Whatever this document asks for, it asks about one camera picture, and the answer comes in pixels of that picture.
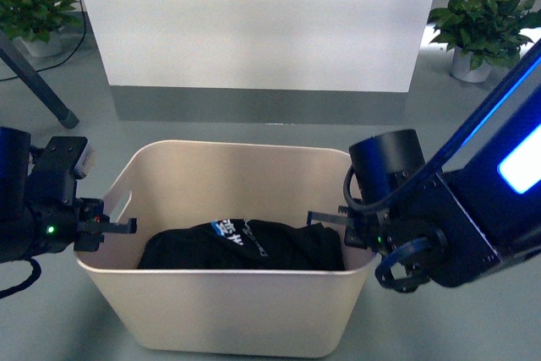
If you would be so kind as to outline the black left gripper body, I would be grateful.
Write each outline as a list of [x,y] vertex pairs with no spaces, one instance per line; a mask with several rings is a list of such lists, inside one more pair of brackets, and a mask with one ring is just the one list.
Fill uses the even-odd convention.
[[110,218],[103,213],[103,201],[76,198],[72,205],[53,201],[29,203],[33,240],[27,254],[56,254],[74,244],[76,251],[95,252],[111,232]]

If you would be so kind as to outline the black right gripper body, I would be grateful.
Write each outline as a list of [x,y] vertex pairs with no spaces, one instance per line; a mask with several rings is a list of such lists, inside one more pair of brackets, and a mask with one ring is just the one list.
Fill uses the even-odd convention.
[[447,260],[447,239],[432,222],[392,216],[389,211],[361,216],[346,206],[340,206],[338,212],[347,216],[346,246],[371,249],[386,257],[406,243],[426,238],[428,248],[421,249],[404,262],[407,265],[419,264],[421,268],[434,268]]

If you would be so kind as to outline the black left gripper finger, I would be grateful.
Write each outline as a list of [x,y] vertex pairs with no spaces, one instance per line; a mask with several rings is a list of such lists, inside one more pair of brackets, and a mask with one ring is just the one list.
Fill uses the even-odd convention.
[[102,222],[101,231],[116,234],[134,234],[137,232],[137,219],[129,218],[125,223]]

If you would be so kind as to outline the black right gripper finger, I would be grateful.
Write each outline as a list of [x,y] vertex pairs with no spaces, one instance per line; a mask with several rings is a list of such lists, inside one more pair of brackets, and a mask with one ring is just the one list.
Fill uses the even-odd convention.
[[317,211],[309,211],[307,215],[307,225],[312,225],[315,222],[325,222],[342,226],[354,226],[355,221],[351,217],[338,216]]

